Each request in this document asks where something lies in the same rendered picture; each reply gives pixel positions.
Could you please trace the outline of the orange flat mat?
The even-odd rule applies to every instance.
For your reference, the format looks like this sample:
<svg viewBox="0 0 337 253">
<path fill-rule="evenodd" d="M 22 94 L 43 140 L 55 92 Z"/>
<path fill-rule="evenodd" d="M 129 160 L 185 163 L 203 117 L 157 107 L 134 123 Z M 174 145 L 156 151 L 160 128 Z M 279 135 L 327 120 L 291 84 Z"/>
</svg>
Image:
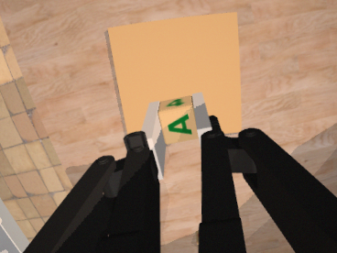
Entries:
<svg viewBox="0 0 337 253">
<path fill-rule="evenodd" d="M 108 27 L 127 135 L 148 104 L 203 93 L 224 134 L 242 131 L 237 12 Z"/>
</svg>

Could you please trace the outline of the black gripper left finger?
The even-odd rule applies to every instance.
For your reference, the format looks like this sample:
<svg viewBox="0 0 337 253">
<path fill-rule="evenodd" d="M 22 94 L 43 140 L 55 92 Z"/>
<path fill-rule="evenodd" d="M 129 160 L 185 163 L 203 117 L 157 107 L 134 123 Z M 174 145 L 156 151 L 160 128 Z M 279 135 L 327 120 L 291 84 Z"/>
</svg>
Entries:
<svg viewBox="0 0 337 253">
<path fill-rule="evenodd" d="M 125 158 L 93 162 L 23 253 L 160 253 L 166 143 L 158 108 L 149 103 L 141 131 L 123 138 Z"/>
</svg>

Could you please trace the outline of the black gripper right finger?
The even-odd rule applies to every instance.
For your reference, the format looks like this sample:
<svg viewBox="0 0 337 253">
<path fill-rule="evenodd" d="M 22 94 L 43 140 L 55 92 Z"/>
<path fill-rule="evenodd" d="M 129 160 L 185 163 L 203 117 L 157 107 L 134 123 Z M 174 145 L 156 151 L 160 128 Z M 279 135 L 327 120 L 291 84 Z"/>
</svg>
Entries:
<svg viewBox="0 0 337 253">
<path fill-rule="evenodd" d="M 246 253 L 232 173 L 243 173 L 295 253 L 337 253 L 337 197 L 262 130 L 227 137 L 202 92 L 192 100 L 201 146 L 199 253 Z"/>
</svg>

